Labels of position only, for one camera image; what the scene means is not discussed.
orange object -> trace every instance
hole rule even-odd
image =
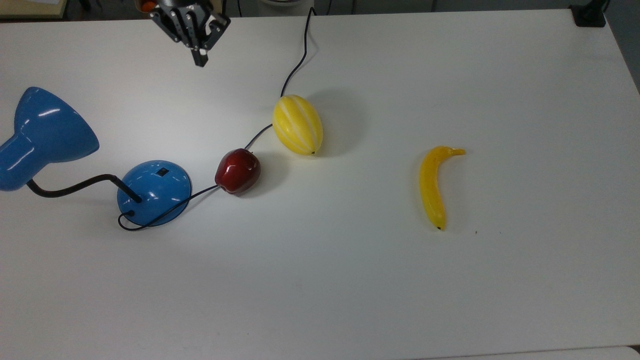
[[[155,7],[156,7],[155,1],[145,1],[142,4],[142,7],[140,8],[140,10],[142,10],[142,12],[148,13],[151,10],[153,10]]]

yellow banana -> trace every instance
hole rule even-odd
[[[276,103],[273,129],[289,150],[300,155],[315,154],[322,144],[322,123],[316,109],[297,95],[285,95]]]
[[[422,160],[420,166],[420,195],[422,204],[429,220],[439,230],[444,230],[447,225],[447,216],[444,211],[444,204],[438,189],[438,167],[451,156],[464,155],[464,149],[453,149],[448,146],[434,147]]]

lamp base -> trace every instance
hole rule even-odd
[[[180,201],[191,196],[191,179],[187,172],[165,160],[147,161],[132,168],[127,175],[124,175],[122,182],[138,194],[142,202],[137,203],[122,190],[118,190],[120,212],[133,211],[133,215],[125,215],[125,218],[140,226],[147,225]],[[151,226],[162,225],[173,220],[187,205],[188,202],[184,203]]]

fake apple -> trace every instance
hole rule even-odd
[[[260,161],[249,150],[229,151],[220,161],[216,184],[228,193],[241,193],[260,177]]]

yellow melon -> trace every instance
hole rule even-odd
[[[289,150],[300,155],[315,154],[322,144],[322,123],[316,109],[297,95],[278,100],[273,109],[273,129]]]

